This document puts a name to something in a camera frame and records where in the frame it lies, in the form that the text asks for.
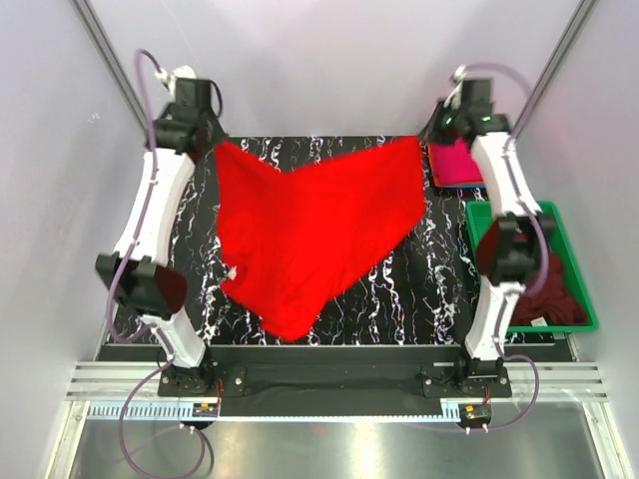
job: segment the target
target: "white wall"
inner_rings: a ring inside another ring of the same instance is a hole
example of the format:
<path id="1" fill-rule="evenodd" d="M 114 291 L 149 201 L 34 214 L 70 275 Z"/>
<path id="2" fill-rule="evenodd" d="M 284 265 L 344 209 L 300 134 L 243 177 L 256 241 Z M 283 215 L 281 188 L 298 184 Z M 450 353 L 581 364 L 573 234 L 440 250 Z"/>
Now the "white wall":
<path id="1" fill-rule="evenodd" d="M 538 199 L 558 204 L 600 329 L 577 335 L 639 473 L 639 3 L 599 2 L 519 145 Z"/>
<path id="2" fill-rule="evenodd" d="M 99 339 L 93 263 L 124 228 L 143 140 L 70 2 L 0 1 L 0 45 L 0 469 L 34 479 Z"/>
<path id="3" fill-rule="evenodd" d="M 534 84 L 577 3 L 92 0 L 120 58 L 143 46 L 216 80 L 239 136 L 417 133 L 461 63 L 501 62 Z M 500 77 L 496 89 L 516 118 L 521 92 Z"/>

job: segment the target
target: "white label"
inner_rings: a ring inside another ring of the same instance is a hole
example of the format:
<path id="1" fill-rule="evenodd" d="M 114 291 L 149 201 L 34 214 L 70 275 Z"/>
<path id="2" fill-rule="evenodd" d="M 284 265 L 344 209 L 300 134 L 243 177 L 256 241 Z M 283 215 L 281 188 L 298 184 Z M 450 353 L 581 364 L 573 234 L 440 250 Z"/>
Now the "white label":
<path id="1" fill-rule="evenodd" d="M 543 317 L 538 317 L 537 319 L 533 319 L 530 321 L 531 326 L 547 326 L 548 323 Z"/>

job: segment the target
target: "green plastic basket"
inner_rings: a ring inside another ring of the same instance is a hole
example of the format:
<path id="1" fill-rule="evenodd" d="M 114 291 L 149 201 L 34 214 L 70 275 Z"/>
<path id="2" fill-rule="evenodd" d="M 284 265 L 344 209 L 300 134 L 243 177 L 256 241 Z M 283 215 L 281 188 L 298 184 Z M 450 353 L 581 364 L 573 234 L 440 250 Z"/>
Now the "green plastic basket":
<path id="1" fill-rule="evenodd" d="M 508 328 L 508 332 L 581 332 L 581 331 L 594 331 L 599 327 L 599 321 L 597 320 L 597 314 L 592 307 L 590 296 L 586 285 L 581 278 L 581 272 L 579 266 L 575 260 L 575 255 L 570 247 L 568 241 L 568 235 L 563 227 L 561 216 L 554 203 L 551 202 L 539 202 L 539 206 L 544 213 L 551 214 L 557 221 L 557 230 L 550 242 L 550 249 L 556 252 L 564 264 L 563 280 L 573 295 L 575 300 L 583 307 L 588 313 L 588 324 L 583 326 L 565 326 L 565 325 L 552 325 L 547 326 L 511 326 Z M 468 227 L 468 235 L 470 236 L 470 245 L 472 247 L 472 253 L 475 254 L 479 240 L 485 235 L 492 224 L 492 211 L 490 210 L 489 202 L 468 202 L 466 205 L 466 222 Z"/>

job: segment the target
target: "dark red cloth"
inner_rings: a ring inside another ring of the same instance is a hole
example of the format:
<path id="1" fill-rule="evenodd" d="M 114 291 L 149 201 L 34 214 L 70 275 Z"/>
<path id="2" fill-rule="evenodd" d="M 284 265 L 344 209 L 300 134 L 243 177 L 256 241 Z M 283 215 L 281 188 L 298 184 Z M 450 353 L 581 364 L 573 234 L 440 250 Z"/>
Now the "dark red cloth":
<path id="1" fill-rule="evenodd" d="M 522 296 L 512 313 L 511 326 L 529 326 L 530 321 L 544 317 L 551 324 L 581 326 L 588 322 L 588 313 L 575 301 L 563 282 L 563 262 L 551 252 L 548 279 L 535 296 Z"/>
<path id="2" fill-rule="evenodd" d="M 281 173 L 225 142 L 216 147 L 223 291 L 294 340 L 324 304 L 366 274 L 425 211 L 422 154 L 409 137 Z"/>

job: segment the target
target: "folded clothes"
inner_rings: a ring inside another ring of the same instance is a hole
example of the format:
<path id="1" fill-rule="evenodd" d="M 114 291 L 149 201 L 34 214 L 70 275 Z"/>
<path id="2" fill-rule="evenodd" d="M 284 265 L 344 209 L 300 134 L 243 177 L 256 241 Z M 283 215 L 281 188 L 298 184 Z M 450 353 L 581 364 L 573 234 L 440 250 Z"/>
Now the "folded clothes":
<path id="1" fill-rule="evenodd" d="M 563 262 L 554 252 L 549 256 L 545 285 L 537 295 L 519 298 L 510 325 L 529 326 L 530 321 L 540 317 L 557 325 L 581 326 L 588 323 L 588 314 L 563 282 Z"/>
<path id="2" fill-rule="evenodd" d="M 281 173 L 216 147 L 222 284 L 266 331 L 294 340 L 324 304 L 383 260 L 425 211 L 417 138 Z"/>
<path id="3" fill-rule="evenodd" d="M 441 188 L 483 186 L 483 178 L 465 142 L 452 146 L 428 144 L 428 160 L 435 185 Z"/>

